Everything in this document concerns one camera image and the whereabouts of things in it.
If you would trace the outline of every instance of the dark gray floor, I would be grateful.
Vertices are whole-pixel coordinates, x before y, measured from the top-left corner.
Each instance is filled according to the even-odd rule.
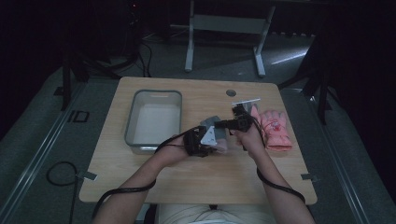
[[[187,50],[185,33],[176,30],[170,42],[156,36],[146,38],[152,50],[150,73],[153,77],[192,78],[231,81],[270,82],[279,84],[294,76],[312,39],[304,36],[288,38],[270,35],[263,51],[266,77],[258,77],[252,59],[254,36],[233,36],[229,41],[214,40],[212,33],[197,34],[193,71],[184,72]],[[141,49],[146,65],[149,49]],[[122,76],[142,76],[142,64],[119,71]],[[317,223],[394,223],[395,205],[388,196],[359,136],[345,111],[329,99],[332,110],[326,112],[328,125],[323,126],[315,114],[315,103],[299,89],[302,80],[281,91],[290,122],[296,133],[308,171],[317,180],[314,187],[318,202],[310,206]],[[90,112],[86,123],[65,122],[56,140],[50,143],[48,155],[37,170],[32,185],[15,206],[10,223],[65,223],[73,197],[73,187],[55,187],[46,180],[46,172],[57,161],[71,161],[79,171],[88,168],[106,113],[118,82],[95,75],[87,84],[75,84],[80,94],[69,110],[60,112],[62,99],[53,96],[62,85],[61,73],[55,73],[1,142],[0,200],[2,206],[28,162],[41,148],[51,125],[71,111]],[[54,171],[54,178],[70,180],[72,170],[63,166]],[[74,223],[90,222],[93,204],[76,202]]]

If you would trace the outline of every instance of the forearm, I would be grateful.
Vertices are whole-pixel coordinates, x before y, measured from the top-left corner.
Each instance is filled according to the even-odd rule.
[[[264,149],[264,153],[254,159],[262,175],[270,182],[290,188],[288,182],[277,170],[274,162]],[[273,209],[277,223],[315,223],[304,202],[297,196],[262,183]]]
[[[150,158],[120,188],[142,188],[151,184],[162,167]],[[149,191],[114,194],[101,206],[93,223],[134,223]]]

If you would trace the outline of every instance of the person's left hand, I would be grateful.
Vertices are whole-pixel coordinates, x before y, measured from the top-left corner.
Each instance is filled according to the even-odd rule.
[[[152,159],[158,162],[162,168],[183,161],[189,157],[189,154],[184,148],[183,136],[180,136],[167,145],[168,146],[164,146],[152,156]]]

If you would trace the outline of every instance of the pink cloth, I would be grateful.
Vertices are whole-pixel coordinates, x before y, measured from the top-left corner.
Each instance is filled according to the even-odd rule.
[[[274,151],[288,151],[292,148],[288,131],[286,130],[286,115],[276,110],[267,110],[259,114],[257,106],[253,105],[250,115],[262,126],[262,137],[265,147]]]

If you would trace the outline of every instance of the person's left arm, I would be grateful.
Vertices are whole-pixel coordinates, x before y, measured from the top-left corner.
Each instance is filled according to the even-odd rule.
[[[179,137],[169,145],[182,146]],[[182,147],[165,146],[150,157],[120,188],[142,188],[151,184],[160,171],[175,162],[188,157]],[[93,223],[134,223],[149,191],[114,194],[101,206]]]

